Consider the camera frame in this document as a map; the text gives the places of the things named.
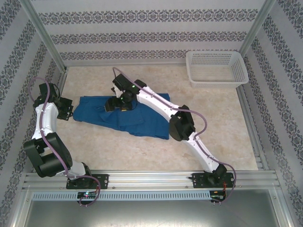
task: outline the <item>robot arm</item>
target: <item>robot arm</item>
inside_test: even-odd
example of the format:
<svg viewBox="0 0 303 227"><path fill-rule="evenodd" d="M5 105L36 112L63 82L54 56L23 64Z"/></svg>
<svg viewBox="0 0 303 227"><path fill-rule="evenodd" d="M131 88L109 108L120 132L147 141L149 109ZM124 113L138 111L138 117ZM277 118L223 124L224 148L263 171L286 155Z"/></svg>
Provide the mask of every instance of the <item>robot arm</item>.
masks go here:
<svg viewBox="0 0 303 227"><path fill-rule="evenodd" d="M132 100L147 105L169 122L169 134L173 139L183 141L191 148L204 171L209 173L209 182L213 185L220 182L227 170L223 164L216 162L217 159L197 136L193 118L186 105L175 105L156 94L142 81L136 80L134 83L141 87L139 88L122 74L119 74L113 83L112 90L116 97L108 100L106 111L113 111L116 107L131 109L129 105Z"/></svg>
<svg viewBox="0 0 303 227"><path fill-rule="evenodd" d="M71 117L72 100L58 97L53 84L49 84L49 86L50 96L42 119L45 138L67 165L69 177L87 175L88 168L83 163L72 160L68 149L56 133L57 118L68 120ZM40 177L64 175L65 171L61 162L51 152L41 136L39 119L46 100L47 86L41 84L39 87L41 96L36 99L33 105L37 113L36 129L32 139L24 144L24 150Z"/></svg>
<svg viewBox="0 0 303 227"><path fill-rule="evenodd" d="M173 106L176 109L187 108L187 106L184 105L183 107L180 107L167 101L166 99L162 98L160 95L155 93L153 90L151 90L149 86L144 87L144 90L147 90L152 93L152 96L140 90L139 94L137 94L137 101L155 110L169 122L169 134L171 135L171 137L177 141L183 141L186 145L188 145L205 171L212 173L214 170L216 170L219 164L207 157L195 142L194 136L197 134L197 132L195 132L194 122L191 117L191 114L170 109L158 99L161 99L163 102L167 103L170 106ZM185 131L179 133L182 130L182 125L185 124L187 124L187 127L189 127L188 133L186 133ZM197 138L197 142L209 156L215 158L209 152L209 150L206 148L206 146L203 144L199 137Z"/></svg>

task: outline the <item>black mounting bracket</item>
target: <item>black mounting bracket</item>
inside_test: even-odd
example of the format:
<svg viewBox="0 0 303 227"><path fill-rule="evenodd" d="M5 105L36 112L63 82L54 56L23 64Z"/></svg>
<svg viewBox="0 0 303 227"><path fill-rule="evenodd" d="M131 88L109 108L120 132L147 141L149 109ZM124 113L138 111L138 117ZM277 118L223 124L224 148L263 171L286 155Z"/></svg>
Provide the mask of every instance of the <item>black mounting bracket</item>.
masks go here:
<svg viewBox="0 0 303 227"><path fill-rule="evenodd" d="M35 100L33 104L34 109L37 106L43 104L47 98L46 83L40 84L39 88L41 95ZM56 105L58 109L58 116L57 116L58 119L68 121L68 119L72 116L72 109L73 109L73 106L71 105L72 100L59 97L58 94L56 93L54 84L49 83L49 88L50 88L50 95L47 102L54 103Z"/></svg>
<svg viewBox="0 0 303 227"><path fill-rule="evenodd" d="M190 177L193 181L194 188L223 188L223 183L226 183L226 188L232 188L233 186L233 174L226 173L224 174L221 179L214 184L214 182L209 181L210 173L194 173Z"/></svg>
<svg viewBox="0 0 303 227"><path fill-rule="evenodd" d="M108 174L92 174L93 177L97 178L100 182L101 189L107 189L108 186ZM74 183L73 180L68 179L66 183L66 189L97 189L98 183L96 181L92 181L89 185L81 185L79 183Z"/></svg>

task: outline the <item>patterned wallpaper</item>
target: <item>patterned wallpaper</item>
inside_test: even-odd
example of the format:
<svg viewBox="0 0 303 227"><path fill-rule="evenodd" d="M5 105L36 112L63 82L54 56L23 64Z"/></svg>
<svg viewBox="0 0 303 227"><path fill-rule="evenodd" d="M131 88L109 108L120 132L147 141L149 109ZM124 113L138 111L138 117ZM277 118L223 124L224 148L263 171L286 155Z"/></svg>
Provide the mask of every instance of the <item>patterned wallpaper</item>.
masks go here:
<svg viewBox="0 0 303 227"><path fill-rule="evenodd" d="M18 197L24 173L32 168L23 150L36 126L27 86L35 76L57 83L61 72L17 0L0 1L0 227ZM33 96L38 96L36 82Z"/></svg>
<svg viewBox="0 0 303 227"><path fill-rule="evenodd" d="M185 63L189 50L239 50L264 0L33 0L67 66Z"/></svg>
<svg viewBox="0 0 303 227"><path fill-rule="evenodd" d="M303 226L303 1L278 0L244 58L250 111L295 226Z"/></svg>

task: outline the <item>laundry basket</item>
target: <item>laundry basket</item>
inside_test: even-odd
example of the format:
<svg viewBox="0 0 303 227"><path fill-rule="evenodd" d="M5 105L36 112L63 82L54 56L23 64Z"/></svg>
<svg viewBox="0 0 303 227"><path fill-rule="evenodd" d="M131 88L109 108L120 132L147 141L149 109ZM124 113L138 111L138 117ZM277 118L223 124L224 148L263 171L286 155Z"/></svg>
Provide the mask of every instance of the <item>laundry basket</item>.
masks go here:
<svg viewBox="0 0 303 227"><path fill-rule="evenodd" d="M186 67L191 87L236 88L248 82L243 58L236 51L189 51Z"/></svg>

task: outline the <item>marble floor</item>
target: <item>marble floor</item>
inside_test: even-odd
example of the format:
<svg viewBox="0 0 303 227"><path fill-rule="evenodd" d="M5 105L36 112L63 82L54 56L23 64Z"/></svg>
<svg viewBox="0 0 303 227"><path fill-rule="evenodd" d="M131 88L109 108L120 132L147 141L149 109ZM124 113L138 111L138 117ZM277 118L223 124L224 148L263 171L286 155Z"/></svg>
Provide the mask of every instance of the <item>marble floor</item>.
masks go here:
<svg viewBox="0 0 303 227"><path fill-rule="evenodd" d="M186 104L202 113L208 122L200 135L203 143L219 160L236 170L257 170L244 117L235 89L192 88L186 66L118 66L132 79L140 79L155 92L168 93L171 102ZM62 96L111 96L112 67L70 67ZM203 121L193 115L195 127ZM71 156L91 169L102 170L202 170L190 149L174 139L135 137L127 132L69 121L57 122L57 133Z"/></svg>

